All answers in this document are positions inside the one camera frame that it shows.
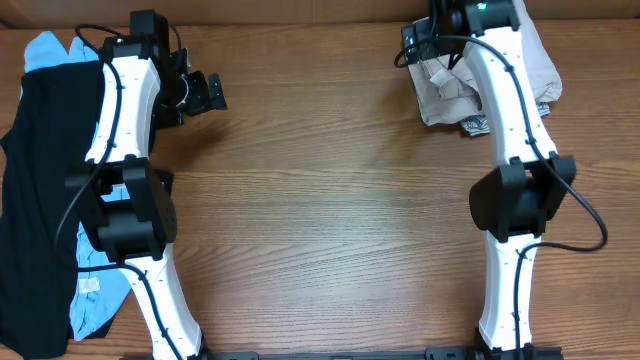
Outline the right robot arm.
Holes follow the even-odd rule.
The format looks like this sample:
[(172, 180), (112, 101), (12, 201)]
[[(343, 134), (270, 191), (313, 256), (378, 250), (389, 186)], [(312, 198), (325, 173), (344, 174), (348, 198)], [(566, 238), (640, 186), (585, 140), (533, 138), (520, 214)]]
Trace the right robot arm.
[(484, 233), (486, 291), (469, 359), (560, 359), (533, 343), (529, 305), (542, 235), (576, 175), (536, 110), (526, 71), (522, 22), (511, 1), (434, 1), (431, 17), (403, 28), (395, 60), (407, 67), (447, 55), (464, 61), (488, 121), (493, 169), (469, 193)]

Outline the beige khaki shorts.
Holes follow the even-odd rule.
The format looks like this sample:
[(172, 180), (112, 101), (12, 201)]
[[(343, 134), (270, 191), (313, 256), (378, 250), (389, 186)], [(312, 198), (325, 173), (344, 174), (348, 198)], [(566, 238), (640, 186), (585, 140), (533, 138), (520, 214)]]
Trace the beige khaki shorts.
[[(562, 81), (545, 51), (525, 2), (514, 1), (521, 21), (526, 73), (536, 103), (550, 103), (562, 94)], [(477, 84), (461, 59), (453, 69), (448, 58), (419, 61), (408, 67), (423, 122), (428, 125), (455, 124), (472, 115), (484, 115)]]

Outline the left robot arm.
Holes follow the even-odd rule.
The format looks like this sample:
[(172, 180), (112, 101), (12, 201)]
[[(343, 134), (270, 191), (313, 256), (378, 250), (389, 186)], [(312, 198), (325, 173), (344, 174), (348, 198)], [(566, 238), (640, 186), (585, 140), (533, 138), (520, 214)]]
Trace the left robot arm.
[(84, 163), (65, 179), (77, 213), (107, 270), (122, 272), (149, 329), (154, 359), (210, 359), (174, 263), (173, 175), (150, 161), (156, 131), (227, 103), (218, 74), (191, 68), (171, 50), (174, 25), (154, 10), (133, 11), (129, 31), (109, 30), (97, 54), (104, 91)]

